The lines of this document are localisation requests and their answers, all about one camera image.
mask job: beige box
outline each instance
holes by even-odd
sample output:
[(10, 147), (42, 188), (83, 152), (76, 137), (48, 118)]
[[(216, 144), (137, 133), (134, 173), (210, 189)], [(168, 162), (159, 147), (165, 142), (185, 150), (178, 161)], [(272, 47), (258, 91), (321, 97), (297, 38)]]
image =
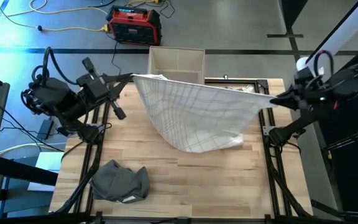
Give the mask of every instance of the beige box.
[(150, 47), (148, 74), (204, 85), (205, 50)]

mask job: black stand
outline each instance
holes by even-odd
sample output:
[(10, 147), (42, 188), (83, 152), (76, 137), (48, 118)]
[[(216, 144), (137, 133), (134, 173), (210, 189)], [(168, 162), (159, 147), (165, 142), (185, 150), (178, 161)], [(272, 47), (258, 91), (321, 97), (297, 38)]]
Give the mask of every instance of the black stand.
[(55, 185), (57, 175), (54, 172), (28, 166), (0, 157), (0, 174), (5, 177), (28, 180), (30, 182)]

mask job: concrete floor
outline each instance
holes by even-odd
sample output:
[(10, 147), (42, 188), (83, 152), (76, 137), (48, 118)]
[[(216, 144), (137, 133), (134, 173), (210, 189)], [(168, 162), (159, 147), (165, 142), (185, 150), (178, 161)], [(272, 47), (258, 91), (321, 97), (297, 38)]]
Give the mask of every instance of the concrete floor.
[[(268, 39), (266, 34), (283, 34), (282, 15), (277, 0), (171, 0), (176, 13), (171, 19), (161, 17), (162, 46), (193, 47), (202, 49), (235, 50), (291, 50), (287, 38)], [(293, 26), (295, 34), (305, 37), (296, 39), (300, 50), (314, 50), (330, 33), (346, 12), (357, 0), (310, 0)], [(29, 0), (10, 0), (4, 10), (6, 14), (28, 10)], [(34, 6), (41, 5), (36, 1)], [(70, 4), (61, 1), (49, 1), (43, 11), (87, 7), (99, 4), (98, 0), (72, 0)], [(124, 5), (117, 0), (116, 5)], [(35, 12), (12, 17), (16, 22), (46, 28), (84, 26), (99, 29), (106, 21), (105, 15), (96, 10), (68, 12), (63, 14), (38, 14)], [(0, 48), (52, 48), (59, 49), (112, 49), (115, 42), (102, 32), (69, 30), (64, 32), (39, 32), (36, 29), (12, 24), (6, 18), (0, 18)], [(136, 45), (118, 44), (118, 49), (146, 49)], [(347, 43), (343, 50), (358, 50), (358, 34)], [(45, 116), (32, 115), (21, 103), (19, 94), (27, 88), (32, 69), (42, 63), (43, 54), (0, 53), (0, 80), (11, 84), (6, 109), (10, 111), (28, 130), (37, 131)], [(99, 72), (117, 74), (111, 65), (109, 54), (56, 54), (57, 61), (64, 74), (70, 78), (83, 75), (85, 69), (81, 60), (90, 57)], [(351, 56), (335, 56), (336, 70), (348, 62)], [(145, 73), (147, 54), (117, 54), (115, 63), (122, 73)], [(58, 76), (50, 66), (52, 77)], [(242, 78), (282, 78), (286, 87), (293, 80), (295, 59), (293, 55), (207, 55), (206, 76)], [(32, 142), (27, 136), (14, 130), (0, 134), (0, 151), (18, 144)], [(65, 142), (63, 136), (54, 136), (48, 142)], [(319, 152), (313, 127), (299, 139), (302, 148), (302, 161), (310, 197), (336, 207), (333, 192)], [(34, 156), (39, 152), (36, 147), (10, 152), (5, 156), (18, 158)], [(320, 217), (326, 214), (315, 211)]]

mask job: red power station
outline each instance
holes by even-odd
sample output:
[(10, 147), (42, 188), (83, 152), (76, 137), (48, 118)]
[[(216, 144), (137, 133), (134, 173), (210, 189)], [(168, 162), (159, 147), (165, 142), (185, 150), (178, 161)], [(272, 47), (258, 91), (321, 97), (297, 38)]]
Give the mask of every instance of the red power station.
[(119, 43), (160, 45), (160, 14), (155, 10), (113, 6), (106, 17), (108, 26)]

